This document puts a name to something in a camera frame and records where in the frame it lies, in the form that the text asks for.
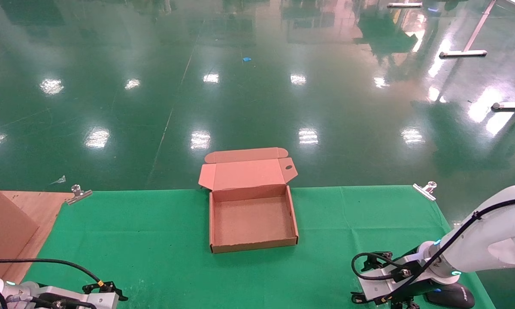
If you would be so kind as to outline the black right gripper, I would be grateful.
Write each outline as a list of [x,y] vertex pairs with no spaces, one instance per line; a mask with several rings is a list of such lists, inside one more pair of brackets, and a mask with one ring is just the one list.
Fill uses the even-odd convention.
[[[412,284],[395,289],[385,299],[389,301],[391,309],[419,309],[414,298],[432,291],[431,281],[414,281]],[[365,293],[351,292],[351,302],[356,305],[373,303],[375,306],[383,305],[383,297],[368,297]]]

